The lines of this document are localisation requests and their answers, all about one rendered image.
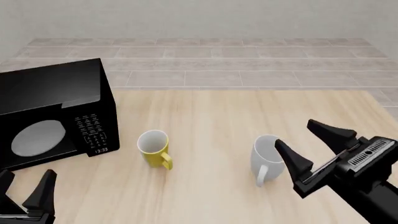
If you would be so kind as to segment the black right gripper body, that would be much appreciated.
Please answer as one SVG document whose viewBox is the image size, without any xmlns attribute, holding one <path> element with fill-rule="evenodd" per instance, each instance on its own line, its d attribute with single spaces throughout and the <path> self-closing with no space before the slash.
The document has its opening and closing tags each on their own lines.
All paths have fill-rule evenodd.
<svg viewBox="0 0 398 224">
<path fill-rule="evenodd" d="M 313 163 L 305 161 L 299 171 L 292 173 L 294 190 L 306 197 L 323 186 L 341 181 L 349 187 L 369 192 L 377 182 L 387 180 L 392 165 L 398 161 L 398 141 L 375 136 L 371 139 L 353 138 L 344 141 L 343 149 L 331 160 L 311 171 Z"/>
</svg>

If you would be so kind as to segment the grey round turntable plate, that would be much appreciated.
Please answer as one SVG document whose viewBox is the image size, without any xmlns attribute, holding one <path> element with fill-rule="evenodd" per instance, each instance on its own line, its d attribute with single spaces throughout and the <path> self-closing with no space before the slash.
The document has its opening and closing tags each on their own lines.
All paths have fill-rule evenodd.
<svg viewBox="0 0 398 224">
<path fill-rule="evenodd" d="M 53 149 L 65 137 L 66 130 L 56 120 L 40 121 L 24 128 L 11 143 L 11 151 L 17 156 L 38 156 Z"/>
</svg>

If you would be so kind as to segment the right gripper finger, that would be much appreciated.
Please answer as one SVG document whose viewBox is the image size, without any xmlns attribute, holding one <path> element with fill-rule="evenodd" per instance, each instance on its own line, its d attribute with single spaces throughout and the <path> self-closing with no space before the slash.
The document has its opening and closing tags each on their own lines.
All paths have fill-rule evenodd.
<svg viewBox="0 0 398 224">
<path fill-rule="evenodd" d="M 307 129 L 323 141 L 336 155 L 346 149 L 351 149 L 358 143 L 355 130 L 329 126 L 314 119 L 308 120 Z"/>
<path fill-rule="evenodd" d="M 274 146 L 283 159 L 292 182 L 303 181 L 311 177 L 313 162 L 293 151 L 281 139 L 276 140 Z"/>
</svg>

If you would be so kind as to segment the black microwave oven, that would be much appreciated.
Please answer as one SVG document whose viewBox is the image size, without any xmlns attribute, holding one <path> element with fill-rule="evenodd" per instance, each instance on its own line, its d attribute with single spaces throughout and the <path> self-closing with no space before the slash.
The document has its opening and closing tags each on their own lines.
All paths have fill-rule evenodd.
<svg viewBox="0 0 398 224">
<path fill-rule="evenodd" d="M 19 132 L 46 120 L 66 130 L 58 145 L 32 157 L 11 151 Z M 100 59 L 0 73 L 0 171 L 119 148 L 116 102 Z"/>
</svg>

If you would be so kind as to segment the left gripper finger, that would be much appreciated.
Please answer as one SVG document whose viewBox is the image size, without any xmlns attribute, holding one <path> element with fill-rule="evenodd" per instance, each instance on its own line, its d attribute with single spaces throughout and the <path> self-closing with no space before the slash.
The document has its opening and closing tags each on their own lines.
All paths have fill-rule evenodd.
<svg viewBox="0 0 398 224">
<path fill-rule="evenodd" d="M 0 173 L 0 212 L 23 212 L 24 210 L 10 199 L 6 192 L 14 180 L 14 173 L 3 170 Z"/>
<path fill-rule="evenodd" d="M 26 199 L 22 206 L 29 212 L 54 212 L 54 190 L 57 179 L 57 173 L 48 169 L 35 190 Z"/>
</svg>

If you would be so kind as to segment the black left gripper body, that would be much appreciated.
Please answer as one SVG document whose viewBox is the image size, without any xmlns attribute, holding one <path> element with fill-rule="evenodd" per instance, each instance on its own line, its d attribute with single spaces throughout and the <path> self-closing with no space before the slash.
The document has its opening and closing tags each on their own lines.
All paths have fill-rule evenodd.
<svg viewBox="0 0 398 224">
<path fill-rule="evenodd" d="M 0 210 L 0 224 L 53 224 L 55 210 L 10 211 Z"/>
</svg>

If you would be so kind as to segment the yellow and white mug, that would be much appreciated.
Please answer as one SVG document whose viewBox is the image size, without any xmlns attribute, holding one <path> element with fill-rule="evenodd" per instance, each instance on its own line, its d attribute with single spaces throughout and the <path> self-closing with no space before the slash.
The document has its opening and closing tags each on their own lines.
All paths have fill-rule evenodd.
<svg viewBox="0 0 398 224">
<path fill-rule="evenodd" d="M 137 148 L 151 167 L 163 166 L 171 170 L 174 166 L 169 155 L 169 137 L 161 130 L 149 130 L 137 140 Z"/>
</svg>

